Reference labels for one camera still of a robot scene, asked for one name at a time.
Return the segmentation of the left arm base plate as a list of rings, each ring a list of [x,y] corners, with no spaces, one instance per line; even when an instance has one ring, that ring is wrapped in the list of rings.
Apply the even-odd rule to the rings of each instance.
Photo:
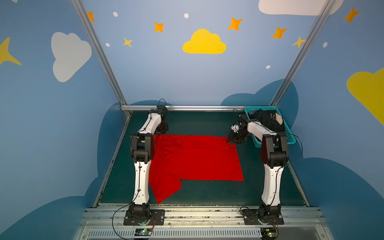
[[[154,209],[144,211],[128,210],[124,218],[124,226],[149,226],[155,224],[156,226],[163,226],[165,220],[164,209]]]

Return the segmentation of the front aluminium rail frame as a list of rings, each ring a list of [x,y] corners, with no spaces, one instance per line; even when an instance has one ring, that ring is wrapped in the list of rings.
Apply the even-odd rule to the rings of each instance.
[[[319,208],[283,207],[284,225],[245,225],[241,208],[255,206],[152,205],[164,209],[163,226],[124,226],[122,205],[102,204],[86,209],[76,240],[261,240],[261,228],[278,231],[276,240],[332,240]],[[151,237],[135,237],[135,229],[152,229]]]

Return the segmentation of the aluminium rail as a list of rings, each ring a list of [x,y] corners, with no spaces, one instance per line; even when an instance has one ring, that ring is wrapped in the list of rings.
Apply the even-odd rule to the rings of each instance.
[[[104,116],[97,149],[98,177],[90,184],[85,195],[91,208],[99,205],[104,194],[129,121],[130,117],[120,109],[110,108]]]
[[[291,175],[292,175],[292,177],[293,177],[293,179],[294,179],[294,182],[295,182],[295,184],[296,184],[296,186],[297,186],[297,188],[298,188],[298,191],[299,191],[300,194],[301,194],[301,197],[302,197],[302,199],[303,199],[303,202],[304,202],[305,206],[306,206],[306,207],[309,207],[309,206],[310,206],[309,201],[308,201],[308,199],[307,199],[307,197],[306,197],[306,195],[305,195],[305,193],[304,193],[304,190],[303,190],[303,188],[302,188],[302,186],[301,186],[301,184],[300,184],[300,181],[299,181],[299,179],[298,179],[298,177],[297,177],[297,175],[296,175],[296,173],[295,173],[293,167],[292,167],[291,165],[288,165],[288,168],[289,168],[290,173],[291,173]]]

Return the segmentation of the left aluminium corner post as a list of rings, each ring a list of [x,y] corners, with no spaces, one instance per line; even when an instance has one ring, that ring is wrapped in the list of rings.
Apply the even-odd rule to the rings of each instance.
[[[103,47],[100,43],[100,40],[96,34],[96,31],[93,27],[92,21],[90,20],[88,13],[86,11],[86,8],[84,6],[83,1],[80,0],[71,0],[71,3],[91,41],[91,44],[102,64],[102,67],[112,85],[112,88],[120,102],[121,105],[126,105],[126,99],[124,97],[124,94],[121,90],[121,87],[117,81],[117,78],[112,70],[112,67],[107,59],[107,56],[105,54],[105,51],[103,50]]]

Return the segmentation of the red t-shirt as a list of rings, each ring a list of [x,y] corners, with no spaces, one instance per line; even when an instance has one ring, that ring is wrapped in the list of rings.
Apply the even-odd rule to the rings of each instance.
[[[182,187],[182,180],[244,181],[237,147],[225,137],[154,136],[149,183],[157,203]]]

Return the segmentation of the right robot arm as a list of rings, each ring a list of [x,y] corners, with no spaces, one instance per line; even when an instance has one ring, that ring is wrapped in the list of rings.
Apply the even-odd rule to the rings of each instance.
[[[250,135],[257,137],[262,143],[260,159],[264,164],[265,178],[257,216],[259,222],[266,225],[280,219],[281,178],[289,161],[288,141],[285,133],[272,131],[258,121],[239,116],[237,123],[231,126],[227,142],[242,144]]]

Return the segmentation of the green circuit board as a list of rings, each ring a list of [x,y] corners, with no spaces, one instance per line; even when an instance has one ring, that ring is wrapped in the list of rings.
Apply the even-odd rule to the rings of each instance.
[[[152,229],[135,229],[135,237],[151,237]]]
[[[275,240],[279,236],[279,233],[272,228],[261,228],[261,235],[261,240]]]

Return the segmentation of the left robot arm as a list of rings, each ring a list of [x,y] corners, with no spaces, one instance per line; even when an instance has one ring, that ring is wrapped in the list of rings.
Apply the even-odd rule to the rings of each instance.
[[[149,174],[151,162],[155,157],[155,135],[166,133],[168,124],[165,118],[168,109],[158,105],[148,113],[143,126],[131,135],[131,158],[135,167],[135,193],[129,205],[126,218],[129,225],[146,225],[151,220]]]

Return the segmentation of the aluminium corner post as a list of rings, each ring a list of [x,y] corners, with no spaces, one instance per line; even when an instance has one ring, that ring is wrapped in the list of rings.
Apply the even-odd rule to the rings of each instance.
[[[121,90],[121,87],[117,81],[117,78],[112,70],[112,67],[107,59],[107,56],[105,54],[105,51],[103,50],[103,47],[100,43],[100,40],[96,34],[96,31],[93,27],[92,21],[90,20],[88,13],[86,11],[86,8],[84,6],[83,1],[80,0],[71,0],[71,3],[91,41],[91,44],[102,64],[102,67],[112,85],[112,88],[120,102],[121,105],[126,105],[126,99],[124,97],[124,94]]]
[[[295,57],[295,60],[293,61],[287,75],[283,79],[281,85],[279,86],[276,94],[274,95],[270,106],[276,107],[278,103],[281,101],[282,97],[284,96],[285,92],[287,91],[289,85],[293,81],[296,73],[298,72],[300,66],[304,62],[304,59],[306,58],[307,54],[309,53],[313,43],[316,41],[318,35],[320,34],[321,30],[323,29],[324,25],[326,24],[329,16],[331,15],[331,10],[333,6],[335,5],[335,0],[327,0],[325,1],[325,4],[323,8],[321,9],[318,17],[316,18],[313,26],[311,27],[307,38],[305,42],[302,44],[297,56]]]

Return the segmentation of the left green circuit board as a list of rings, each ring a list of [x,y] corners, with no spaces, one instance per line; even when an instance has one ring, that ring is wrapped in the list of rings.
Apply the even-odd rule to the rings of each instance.
[[[152,229],[135,229],[135,237],[151,237]]]

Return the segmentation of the teal plastic basket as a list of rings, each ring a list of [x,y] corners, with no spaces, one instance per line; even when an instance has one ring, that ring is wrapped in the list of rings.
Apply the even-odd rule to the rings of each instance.
[[[280,112],[280,110],[277,108],[277,107],[274,107],[274,106],[250,106],[250,107],[245,107],[244,108],[244,111],[247,115],[247,117],[250,119],[250,114],[253,114],[254,112],[258,111],[258,110],[264,110],[264,111],[276,111],[277,114],[279,114],[280,116],[283,116],[282,113]],[[293,145],[296,143],[296,138],[293,136],[293,133],[290,129],[290,127],[288,126],[288,124],[286,123],[285,120],[283,120],[284,122],[284,125],[285,125],[285,132],[286,132],[286,136],[287,136],[287,142],[288,142],[288,145]],[[256,148],[260,148],[261,147],[261,141],[258,140],[256,138],[256,136],[254,135],[251,135],[251,138],[253,140],[253,143],[254,143],[254,146]]]

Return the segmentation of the right aluminium corner post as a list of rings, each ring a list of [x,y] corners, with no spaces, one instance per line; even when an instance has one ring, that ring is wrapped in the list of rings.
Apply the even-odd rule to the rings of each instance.
[[[333,6],[335,5],[335,0],[327,0],[325,1],[325,4],[323,8],[321,9],[318,17],[316,18],[313,26],[311,27],[307,38],[305,42],[302,44],[297,56],[295,57],[295,60],[293,61],[287,75],[283,79],[281,85],[279,86],[276,94],[274,95],[270,106],[276,107],[278,103],[281,101],[282,97],[284,96],[285,92],[287,91],[289,85],[293,81],[296,73],[298,72],[300,66],[304,62],[304,59],[306,58],[307,54],[309,53],[313,43],[316,41],[318,35],[320,34],[321,30],[323,29],[324,25],[326,24],[329,16],[331,15],[331,10]]]

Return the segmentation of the right green circuit board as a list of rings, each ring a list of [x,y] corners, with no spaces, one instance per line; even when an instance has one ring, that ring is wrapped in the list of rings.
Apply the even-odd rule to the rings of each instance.
[[[272,228],[261,228],[261,235],[261,240],[275,240],[279,236],[279,233]]]

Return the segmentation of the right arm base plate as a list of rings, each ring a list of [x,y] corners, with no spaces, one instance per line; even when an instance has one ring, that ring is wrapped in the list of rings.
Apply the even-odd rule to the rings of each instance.
[[[284,225],[285,222],[281,214],[277,216],[262,215],[263,211],[258,209],[241,208],[240,214],[244,219],[245,225]]]

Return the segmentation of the right side aluminium rail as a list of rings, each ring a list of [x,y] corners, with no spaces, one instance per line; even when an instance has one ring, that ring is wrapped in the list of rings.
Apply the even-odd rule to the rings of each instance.
[[[303,190],[303,188],[302,188],[302,186],[301,186],[301,184],[300,184],[300,181],[299,181],[299,179],[298,179],[298,177],[297,177],[297,175],[296,175],[296,173],[295,173],[293,167],[292,167],[291,165],[288,165],[288,168],[289,168],[290,173],[291,173],[291,175],[292,175],[292,177],[293,177],[293,179],[294,179],[294,182],[295,182],[295,184],[296,184],[296,186],[297,186],[297,188],[298,188],[298,191],[299,191],[300,194],[301,194],[301,197],[302,197],[302,199],[303,199],[303,202],[304,202],[305,206],[306,206],[306,207],[309,207],[309,206],[310,206],[309,201],[308,201],[308,199],[307,199],[307,197],[306,197],[306,195],[305,195],[305,193],[304,193],[304,190]]]

